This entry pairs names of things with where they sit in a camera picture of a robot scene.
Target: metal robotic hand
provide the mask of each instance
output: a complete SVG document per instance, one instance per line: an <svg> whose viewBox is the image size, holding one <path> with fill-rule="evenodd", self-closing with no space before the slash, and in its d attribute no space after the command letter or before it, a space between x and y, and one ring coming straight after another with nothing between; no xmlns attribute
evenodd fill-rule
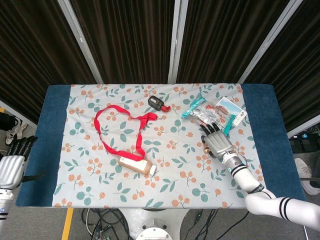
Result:
<svg viewBox="0 0 320 240"><path fill-rule="evenodd" d="M256 180L238 154L233 153L232 143L215 123L200 126L206 134L201 140L208 145L204 151L213 158L222 158L236 183L248 193L244 201L249 212L283 218L320 232L320 206L290 197L276 197Z"/></svg>
<svg viewBox="0 0 320 240"><path fill-rule="evenodd" d="M37 137L31 136L13 142L7 156L0 159L0 232L14 198L12 190L18 187L21 182L41 177L41 175L24 176L26 161L36 140Z"/></svg>

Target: brown bottle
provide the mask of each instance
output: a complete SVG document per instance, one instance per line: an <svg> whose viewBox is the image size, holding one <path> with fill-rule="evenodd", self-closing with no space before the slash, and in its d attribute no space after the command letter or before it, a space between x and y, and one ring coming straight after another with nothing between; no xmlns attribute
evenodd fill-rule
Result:
<svg viewBox="0 0 320 240"><path fill-rule="evenodd" d="M157 168L148 160L135 161L123 156L118 159L118 164L141 174L154 175Z"/></svg>

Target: heart-shaped ribbon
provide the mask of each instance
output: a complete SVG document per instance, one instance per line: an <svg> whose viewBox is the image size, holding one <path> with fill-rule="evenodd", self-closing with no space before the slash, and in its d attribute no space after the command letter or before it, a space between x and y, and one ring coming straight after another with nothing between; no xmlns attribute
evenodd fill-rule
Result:
<svg viewBox="0 0 320 240"><path fill-rule="evenodd" d="M127 152L127 151L123 151L123 150L117 151L117 150L113 149L112 147L108 146L102 140L100 122L98 121L98 117L100 116L100 114L102 114L107 109L115 109L119 113L127 114L132 119L139 119L140 120L140 128L139 128L138 137L137 137L136 143L135 143L135 149L140 154L140 156L136 155L136 154L133 154L133 153L130 153L130 152ZM141 143L142 143L141 130L147 125L148 121L155 121L155 120L157 120L157 118L158 118L158 116L153 112L149 112L149 113L147 113L147 114L145 114L143 116L132 117L130 112L125 110L124 108L122 108L120 106L117 106L117 105L110 105L110 106L107 106L104 109L99 110L96 113L95 118L94 118L94 127L97 130L97 132L99 134L99 137L100 137L100 140L102 141L105 149L109 153L115 154L115 155L118 155L118 156L121 156L121 157L125 157L127 159L131 159L131 160L134 160L134 161L140 161L140 160L143 160L145 158L145 155L146 155L146 152L141 148Z"/></svg>

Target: clear plastic bag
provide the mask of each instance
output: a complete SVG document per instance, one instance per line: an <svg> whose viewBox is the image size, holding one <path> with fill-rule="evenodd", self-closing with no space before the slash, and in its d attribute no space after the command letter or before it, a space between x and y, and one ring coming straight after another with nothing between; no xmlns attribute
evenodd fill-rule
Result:
<svg viewBox="0 0 320 240"><path fill-rule="evenodd" d="M194 119L199 124L215 123L227 135L236 116L230 114L223 106L216 106L217 103L209 102L200 95L182 114L182 119Z"/></svg>

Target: card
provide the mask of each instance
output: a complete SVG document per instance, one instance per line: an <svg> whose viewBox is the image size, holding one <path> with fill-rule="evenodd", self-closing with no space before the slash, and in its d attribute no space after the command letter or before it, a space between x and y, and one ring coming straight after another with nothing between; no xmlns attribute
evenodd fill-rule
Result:
<svg viewBox="0 0 320 240"><path fill-rule="evenodd" d="M235 115L236 117L232 123L236 126L238 126L242 119L244 119L247 115L246 111L242 110L225 96L221 98L221 100L215 106L223 112L226 111L229 114Z"/></svg>

